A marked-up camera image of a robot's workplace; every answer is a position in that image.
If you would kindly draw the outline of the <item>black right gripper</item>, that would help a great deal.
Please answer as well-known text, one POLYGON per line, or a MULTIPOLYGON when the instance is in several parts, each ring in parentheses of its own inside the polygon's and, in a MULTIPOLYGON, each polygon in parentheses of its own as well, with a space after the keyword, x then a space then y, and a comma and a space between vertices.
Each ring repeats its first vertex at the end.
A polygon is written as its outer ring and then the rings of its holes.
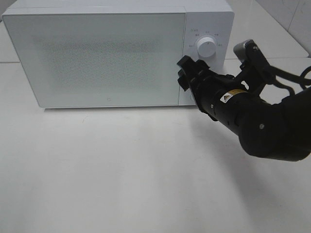
POLYGON ((244 94, 258 96, 265 86, 254 68, 243 68, 236 77, 220 75, 210 70, 205 61, 194 61, 187 55, 177 65, 181 68, 178 71, 178 84, 184 91, 191 90, 199 110, 213 121, 221 120, 216 108, 224 104, 221 101, 224 94, 231 90, 242 90, 244 94))

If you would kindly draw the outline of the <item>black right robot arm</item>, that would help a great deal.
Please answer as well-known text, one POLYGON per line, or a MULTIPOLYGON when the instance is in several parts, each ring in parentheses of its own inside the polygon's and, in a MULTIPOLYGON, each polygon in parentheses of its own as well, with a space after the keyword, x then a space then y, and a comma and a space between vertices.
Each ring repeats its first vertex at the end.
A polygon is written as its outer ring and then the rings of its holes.
POLYGON ((251 64, 243 63, 237 76, 217 74, 189 56, 178 66, 178 83, 191 91, 199 111, 237 135, 247 154, 291 162, 310 154, 309 88, 269 104, 260 97, 266 83, 251 64))

